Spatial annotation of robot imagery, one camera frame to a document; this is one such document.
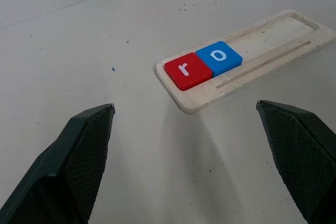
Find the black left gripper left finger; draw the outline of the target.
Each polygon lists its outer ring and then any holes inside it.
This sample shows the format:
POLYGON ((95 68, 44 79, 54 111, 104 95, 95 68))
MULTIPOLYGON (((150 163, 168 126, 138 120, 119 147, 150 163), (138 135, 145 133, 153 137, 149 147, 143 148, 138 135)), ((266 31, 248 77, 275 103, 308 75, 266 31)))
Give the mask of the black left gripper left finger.
POLYGON ((1 208, 1 223, 88 223, 108 156, 113 104, 73 116, 1 208))

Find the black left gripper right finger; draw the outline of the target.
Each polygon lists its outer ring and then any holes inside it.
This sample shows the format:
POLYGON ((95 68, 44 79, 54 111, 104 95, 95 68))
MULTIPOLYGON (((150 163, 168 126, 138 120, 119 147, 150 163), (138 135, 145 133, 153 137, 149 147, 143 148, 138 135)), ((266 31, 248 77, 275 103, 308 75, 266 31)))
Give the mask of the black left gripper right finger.
POLYGON ((335 133, 314 113, 256 104, 276 169, 307 223, 335 223, 335 133))

